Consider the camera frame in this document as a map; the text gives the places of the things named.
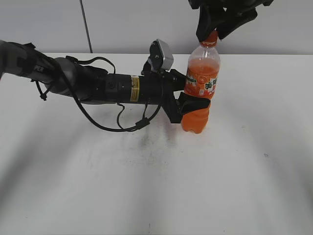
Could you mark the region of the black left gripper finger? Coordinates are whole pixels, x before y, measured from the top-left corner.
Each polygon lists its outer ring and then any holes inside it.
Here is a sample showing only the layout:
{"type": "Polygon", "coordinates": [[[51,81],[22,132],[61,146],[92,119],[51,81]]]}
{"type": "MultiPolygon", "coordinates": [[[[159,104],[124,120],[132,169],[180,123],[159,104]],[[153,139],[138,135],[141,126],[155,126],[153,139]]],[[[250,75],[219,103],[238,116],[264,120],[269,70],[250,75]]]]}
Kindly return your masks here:
{"type": "Polygon", "coordinates": [[[180,73],[176,69],[170,70],[170,77],[172,81],[173,91],[183,91],[186,83],[187,76],[180,73]]]}
{"type": "Polygon", "coordinates": [[[211,100],[203,97],[195,97],[181,92],[178,99],[179,113],[182,115],[193,111],[206,109],[210,106],[211,100]]]}

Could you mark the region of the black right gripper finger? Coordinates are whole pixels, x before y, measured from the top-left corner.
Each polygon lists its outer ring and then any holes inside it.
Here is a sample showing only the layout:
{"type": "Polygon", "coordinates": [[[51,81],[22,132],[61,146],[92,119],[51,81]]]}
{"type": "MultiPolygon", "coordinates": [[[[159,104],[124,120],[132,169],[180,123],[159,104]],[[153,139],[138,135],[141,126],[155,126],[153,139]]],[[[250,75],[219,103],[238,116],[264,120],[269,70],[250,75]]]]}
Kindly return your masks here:
{"type": "Polygon", "coordinates": [[[219,24],[217,27],[217,32],[220,40],[226,38],[229,34],[235,31],[237,28],[243,26],[244,24],[255,20],[257,17],[257,11],[255,8],[248,10],[246,12],[232,13],[226,20],[219,24]]]}
{"type": "Polygon", "coordinates": [[[205,41],[212,31],[224,23],[226,12],[220,5],[200,5],[199,23],[196,36],[199,42],[205,41]]]}

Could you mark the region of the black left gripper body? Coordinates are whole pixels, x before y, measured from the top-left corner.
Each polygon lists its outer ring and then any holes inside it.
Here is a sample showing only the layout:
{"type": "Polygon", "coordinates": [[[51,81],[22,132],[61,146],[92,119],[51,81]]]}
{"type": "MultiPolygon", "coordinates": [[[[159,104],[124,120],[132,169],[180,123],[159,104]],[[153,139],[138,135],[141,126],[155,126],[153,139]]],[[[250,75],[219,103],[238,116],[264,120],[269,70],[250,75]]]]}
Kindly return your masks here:
{"type": "Polygon", "coordinates": [[[179,113],[178,98],[174,92],[170,70],[153,71],[150,63],[146,62],[140,78],[140,100],[157,105],[157,112],[163,109],[169,121],[178,124],[181,123],[182,114],[179,113]]]}

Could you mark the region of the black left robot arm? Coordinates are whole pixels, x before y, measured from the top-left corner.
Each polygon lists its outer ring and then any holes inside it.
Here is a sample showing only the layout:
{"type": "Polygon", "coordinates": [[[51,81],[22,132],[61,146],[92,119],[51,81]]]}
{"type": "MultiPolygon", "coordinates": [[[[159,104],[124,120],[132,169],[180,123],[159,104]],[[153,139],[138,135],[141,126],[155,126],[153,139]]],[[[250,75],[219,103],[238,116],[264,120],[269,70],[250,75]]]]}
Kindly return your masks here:
{"type": "Polygon", "coordinates": [[[48,92],[73,97],[82,104],[144,104],[163,109],[171,123],[180,123],[192,111],[205,109],[210,100],[182,93],[186,76],[172,68],[168,45],[155,40],[141,75],[109,73],[92,60],[67,56],[51,58],[35,46],[1,41],[0,72],[44,84],[48,92]],[[175,92],[181,92],[175,98],[175,92]]]}

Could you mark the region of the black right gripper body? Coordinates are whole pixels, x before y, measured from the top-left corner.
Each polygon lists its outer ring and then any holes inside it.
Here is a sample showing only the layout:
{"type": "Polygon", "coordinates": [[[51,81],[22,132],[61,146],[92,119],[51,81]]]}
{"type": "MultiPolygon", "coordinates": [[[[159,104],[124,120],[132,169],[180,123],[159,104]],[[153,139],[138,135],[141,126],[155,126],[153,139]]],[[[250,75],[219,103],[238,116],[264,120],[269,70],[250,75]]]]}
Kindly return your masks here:
{"type": "Polygon", "coordinates": [[[210,10],[231,9],[233,11],[248,11],[259,5],[270,6],[273,0],[189,0],[192,9],[206,7],[210,10]]]}

